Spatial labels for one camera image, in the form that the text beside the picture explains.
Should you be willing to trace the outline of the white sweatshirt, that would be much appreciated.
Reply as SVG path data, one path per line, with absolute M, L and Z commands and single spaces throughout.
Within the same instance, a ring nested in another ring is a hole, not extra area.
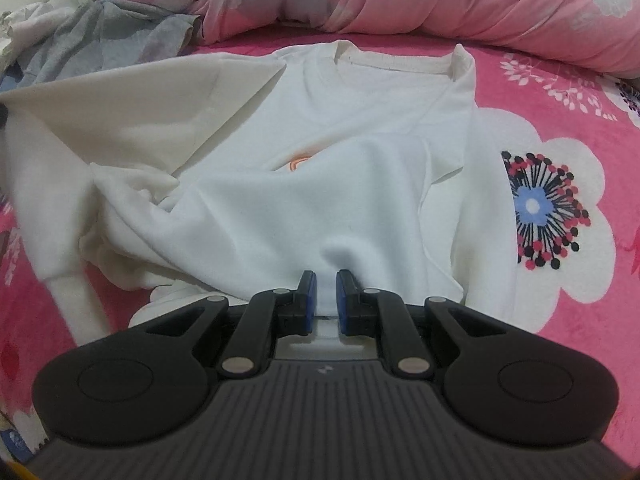
M 311 270 L 508 320 L 510 184 L 465 48 L 348 41 L 189 55 L 6 92 L 1 183 L 35 274 L 78 341 L 110 328 L 86 270 L 122 288 L 236 298 Z

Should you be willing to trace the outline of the grey garment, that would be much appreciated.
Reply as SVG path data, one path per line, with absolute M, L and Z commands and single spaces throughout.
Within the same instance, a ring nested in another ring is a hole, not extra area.
M 1 15 L 1 89 L 174 58 L 198 18 L 126 0 L 32 3 Z

